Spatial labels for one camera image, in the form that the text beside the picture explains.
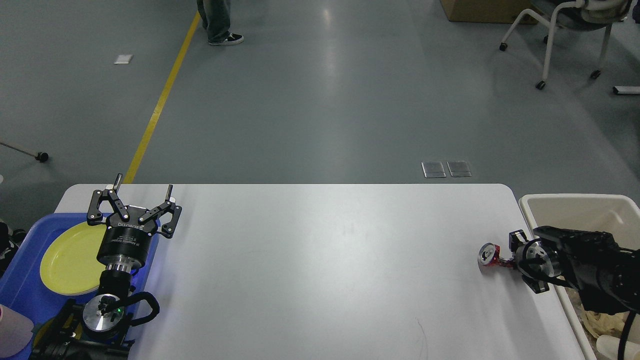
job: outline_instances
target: blue tray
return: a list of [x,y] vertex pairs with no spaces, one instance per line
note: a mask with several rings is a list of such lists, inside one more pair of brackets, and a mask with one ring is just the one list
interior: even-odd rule
[[[68,299],[75,299],[78,303],[88,302],[95,295],[94,292],[67,297],[49,290],[40,279],[40,262],[49,245],[66,230],[84,221],[86,213],[51,214],[38,220],[29,230],[11,265],[0,279],[0,304],[28,317],[38,327],[56,316]],[[157,235],[154,235],[147,263],[133,277],[131,283],[136,287],[136,292],[145,287],[156,247]],[[130,307],[127,310],[135,313],[136,308]],[[32,342],[33,340],[22,351],[8,359],[27,360]]]

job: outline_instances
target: black shoe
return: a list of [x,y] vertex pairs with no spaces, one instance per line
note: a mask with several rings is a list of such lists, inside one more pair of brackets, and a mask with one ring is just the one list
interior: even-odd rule
[[210,41],[209,45],[211,45],[211,46],[236,45],[236,44],[240,44],[243,41],[244,41],[244,36],[238,35],[238,34],[231,34],[231,35],[227,36],[227,38],[222,40],[221,42],[211,42]]

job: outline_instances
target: can lid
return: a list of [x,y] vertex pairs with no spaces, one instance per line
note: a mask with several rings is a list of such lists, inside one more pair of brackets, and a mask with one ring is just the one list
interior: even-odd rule
[[500,247],[496,244],[486,243],[478,252],[478,264],[483,266],[495,266],[499,264]]

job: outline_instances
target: chair leg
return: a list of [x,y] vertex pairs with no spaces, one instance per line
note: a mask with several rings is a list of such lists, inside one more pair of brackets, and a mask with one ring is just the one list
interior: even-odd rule
[[507,33],[504,34],[504,37],[502,37],[502,40],[500,41],[500,43],[506,44],[507,39],[509,38],[509,36],[511,36],[511,33],[516,28],[516,26],[518,26],[520,21],[522,21],[522,18],[524,17],[524,15],[529,15],[529,16],[535,18],[536,20],[542,22],[545,25],[548,24],[548,21],[545,18],[541,17],[540,14],[536,13],[535,11],[533,11],[531,9],[524,9],[524,10],[522,10],[520,12],[518,17],[516,18],[516,21],[514,21],[513,24],[511,24],[511,27],[509,28],[509,30],[507,30]]
[[604,67],[604,60],[607,56],[607,48],[609,46],[609,38],[611,37],[612,24],[607,25],[604,31],[604,39],[602,40],[602,49],[600,50],[600,59],[598,60],[598,68],[591,73],[591,79],[597,79],[600,76],[600,71]]
[[45,161],[47,161],[49,159],[49,154],[47,154],[46,152],[35,152],[35,151],[23,149],[22,147],[19,147],[18,145],[6,143],[2,139],[0,139],[0,145],[1,146],[6,146],[9,149],[13,149],[13,150],[19,151],[19,152],[21,152],[23,154],[31,155],[41,163],[43,163],[43,162],[45,162]]
[[547,40],[547,51],[545,51],[545,64],[542,68],[542,81],[547,81],[549,77],[549,63],[551,62],[551,49],[554,46],[554,35],[556,34],[556,22],[552,21],[552,25],[549,27],[549,38]]

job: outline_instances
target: yellow floor line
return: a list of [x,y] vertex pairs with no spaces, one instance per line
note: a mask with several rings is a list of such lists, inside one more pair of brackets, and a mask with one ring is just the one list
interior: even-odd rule
[[133,179],[136,177],[136,173],[138,172],[138,167],[140,167],[140,163],[142,162],[142,157],[145,155],[145,151],[147,151],[147,146],[149,145],[149,141],[151,141],[151,136],[154,134],[154,130],[156,129],[156,124],[158,123],[160,114],[162,114],[162,109],[164,108],[166,99],[167,97],[169,97],[169,93],[171,92],[171,87],[173,86],[175,77],[178,75],[178,71],[180,71],[180,66],[182,66],[184,55],[187,53],[187,50],[189,49],[191,38],[193,38],[193,33],[195,33],[196,31],[199,21],[200,21],[200,15],[196,13],[196,16],[193,18],[193,21],[191,22],[191,27],[187,32],[187,36],[184,38],[182,47],[180,48],[180,52],[178,53],[178,57],[175,59],[175,62],[173,63],[173,68],[169,73],[169,78],[166,80],[166,83],[164,84],[164,89],[160,94],[160,98],[158,99],[156,108],[154,109],[154,113],[153,115],[151,115],[151,119],[149,119],[149,123],[147,124],[147,129],[145,130],[144,135],[142,135],[142,140],[140,140],[140,144],[138,144],[138,149],[136,150],[136,154],[133,156],[133,160],[131,160],[131,164],[129,165],[127,174],[125,175],[124,180],[122,181],[123,184],[131,184],[133,182]]

